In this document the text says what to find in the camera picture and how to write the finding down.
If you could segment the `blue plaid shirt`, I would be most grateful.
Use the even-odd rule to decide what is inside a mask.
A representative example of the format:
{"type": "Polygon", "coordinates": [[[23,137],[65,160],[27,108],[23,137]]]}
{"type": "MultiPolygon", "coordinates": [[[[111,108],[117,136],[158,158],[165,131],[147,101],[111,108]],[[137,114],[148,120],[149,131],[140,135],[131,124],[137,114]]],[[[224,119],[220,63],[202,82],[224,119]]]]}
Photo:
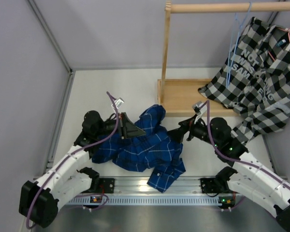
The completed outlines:
{"type": "Polygon", "coordinates": [[[166,111],[154,104],[147,108],[134,123],[145,131],[144,136],[121,139],[116,133],[101,144],[91,159],[100,164],[112,161],[115,165],[132,172],[152,169],[149,186],[164,193],[186,169],[181,158],[183,144],[177,143],[161,125],[166,111]]]}

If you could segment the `light blue wire hanger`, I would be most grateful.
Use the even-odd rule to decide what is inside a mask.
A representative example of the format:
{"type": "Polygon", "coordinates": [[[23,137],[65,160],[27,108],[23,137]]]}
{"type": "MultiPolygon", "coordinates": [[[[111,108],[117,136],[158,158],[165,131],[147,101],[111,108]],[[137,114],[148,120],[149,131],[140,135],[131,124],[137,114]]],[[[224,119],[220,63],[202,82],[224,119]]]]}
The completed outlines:
{"type": "Polygon", "coordinates": [[[239,20],[237,12],[234,15],[234,22],[233,22],[233,27],[232,27],[232,34],[231,34],[228,59],[227,59],[226,88],[229,87],[230,82],[231,82],[231,69],[232,69],[232,66],[234,63],[234,55],[235,55],[237,47],[238,47],[239,38],[240,38],[240,35],[242,32],[242,27],[243,27],[246,19],[248,18],[250,11],[251,11],[251,6],[252,6],[252,2],[249,2],[248,10],[247,10],[246,15],[242,21],[239,20]],[[236,35],[236,40],[233,43],[235,29],[237,29],[237,35],[236,35]]]}

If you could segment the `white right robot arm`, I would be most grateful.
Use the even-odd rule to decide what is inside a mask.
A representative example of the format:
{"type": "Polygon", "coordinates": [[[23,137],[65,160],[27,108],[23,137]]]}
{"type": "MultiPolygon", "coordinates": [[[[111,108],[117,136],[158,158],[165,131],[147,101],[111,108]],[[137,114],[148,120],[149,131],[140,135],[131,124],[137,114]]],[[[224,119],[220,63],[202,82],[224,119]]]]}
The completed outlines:
{"type": "Polygon", "coordinates": [[[237,139],[225,119],[215,117],[209,123],[195,116],[179,123],[168,135],[182,142],[198,138],[213,145],[218,158],[227,164],[216,176],[215,186],[221,192],[239,193],[261,206],[276,222],[290,232],[290,183],[264,166],[237,139]]]}

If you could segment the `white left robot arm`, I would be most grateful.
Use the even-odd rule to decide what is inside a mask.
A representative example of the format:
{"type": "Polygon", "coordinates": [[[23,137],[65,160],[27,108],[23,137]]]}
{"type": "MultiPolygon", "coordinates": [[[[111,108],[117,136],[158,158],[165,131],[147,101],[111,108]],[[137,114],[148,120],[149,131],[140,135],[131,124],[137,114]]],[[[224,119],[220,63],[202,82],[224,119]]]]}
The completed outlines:
{"type": "Polygon", "coordinates": [[[83,165],[92,159],[102,143],[113,135],[121,139],[144,136],[125,112],[114,113],[103,120],[97,111],[84,115],[82,131],[62,159],[35,181],[21,188],[19,213],[26,218],[27,229],[48,227],[61,208],[84,191],[99,189],[99,174],[83,165]]]}

